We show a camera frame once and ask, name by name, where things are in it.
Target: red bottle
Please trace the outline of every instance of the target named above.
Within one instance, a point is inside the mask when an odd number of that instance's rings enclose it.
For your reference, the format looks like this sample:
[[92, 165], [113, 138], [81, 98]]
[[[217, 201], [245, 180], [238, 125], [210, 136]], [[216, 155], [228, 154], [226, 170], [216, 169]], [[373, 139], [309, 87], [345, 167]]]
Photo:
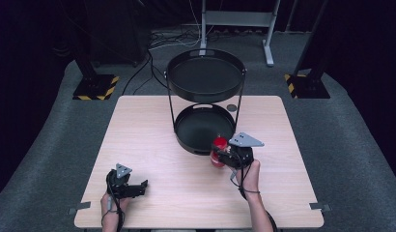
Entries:
[[[218, 136], [213, 141], [213, 145], [218, 147], [220, 150], [225, 150], [226, 147], [228, 146], [228, 141], [224, 137]], [[211, 157], [211, 163], [215, 167], [223, 167], [225, 165], [225, 163], [219, 161], [217, 152], [211, 151], [210, 157]]]

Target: hazard striped base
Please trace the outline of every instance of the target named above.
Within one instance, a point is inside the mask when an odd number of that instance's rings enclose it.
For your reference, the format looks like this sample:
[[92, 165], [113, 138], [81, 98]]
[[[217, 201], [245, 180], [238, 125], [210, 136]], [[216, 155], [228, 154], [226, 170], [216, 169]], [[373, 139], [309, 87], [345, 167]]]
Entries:
[[118, 76], [98, 75], [97, 87], [93, 88], [88, 82], [82, 80], [72, 98], [74, 100], [108, 100], [113, 94], [118, 80]]
[[285, 74], [285, 80], [289, 93], [294, 99], [330, 99], [330, 95], [320, 79], [311, 79], [303, 74]]

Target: wooden table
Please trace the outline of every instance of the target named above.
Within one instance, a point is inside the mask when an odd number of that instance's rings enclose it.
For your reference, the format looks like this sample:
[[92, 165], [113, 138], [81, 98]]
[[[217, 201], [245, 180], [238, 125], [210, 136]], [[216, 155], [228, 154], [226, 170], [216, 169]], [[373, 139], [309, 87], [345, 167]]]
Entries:
[[[178, 115], [192, 102], [172, 97]], [[238, 103], [238, 97], [218, 103]], [[237, 133], [265, 143], [254, 147], [261, 166], [260, 191], [279, 228], [317, 228], [322, 213], [317, 202], [282, 100], [242, 96]], [[100, 199], [105, 176], [116, 163], [133, 169], [130, 185], [148, 180], [144, 196], [131, 200], [124, 228], [196, 229], [250, 228], [246, 201], [229, 178], [231, 170], [212, 166], [209, 156], [183, 149], [173, 130], [168, 96], [120, 97], [82, 202], [91, 207], [77, 212], [79, 228], [100, 228]]]

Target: black round tray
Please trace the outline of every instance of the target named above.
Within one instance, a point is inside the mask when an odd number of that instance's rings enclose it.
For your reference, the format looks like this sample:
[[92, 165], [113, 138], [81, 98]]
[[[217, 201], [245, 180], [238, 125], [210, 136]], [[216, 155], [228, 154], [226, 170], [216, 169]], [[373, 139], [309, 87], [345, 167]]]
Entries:
[[222, 102], [242, 87], [246, 69], [234, 55], [215, 49], [196, 49], [174, 57], [168, 64], [169, 88], [179, 97], [199, 103]]
[[219, 135], [229, 140], [236, 128], [231, 114], [216, 104], [187, 107], [178, 115], [174, 126], [180, 145], [201, 156], [210, 154], [211, 144]]

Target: person's left hand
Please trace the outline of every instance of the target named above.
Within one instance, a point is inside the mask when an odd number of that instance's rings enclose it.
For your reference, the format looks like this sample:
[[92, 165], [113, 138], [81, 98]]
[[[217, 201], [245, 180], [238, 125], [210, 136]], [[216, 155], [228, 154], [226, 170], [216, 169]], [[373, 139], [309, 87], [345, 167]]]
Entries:
[[[119, 215], [116, 213], [117, 211], [117, 206], [114, 203], [114, 200], [111, 198], [111, 210], [108, 212], [107, 209], [107, 204], [108, 204], [108, 197], [110, 195], [106, 192], [104, 196], [101, 198], [100, 204], [101, 204], [101, 216], [104, 217], [102, 219], [102, 231], [103, 232], [116, 232], [117, 231], [117, 226], [119, 223]], [[122, 211], [125, 213], [127, 210], [127, 206], [129, 204], [131, 198], [123, 198], [120, 199], [120, 208]]]

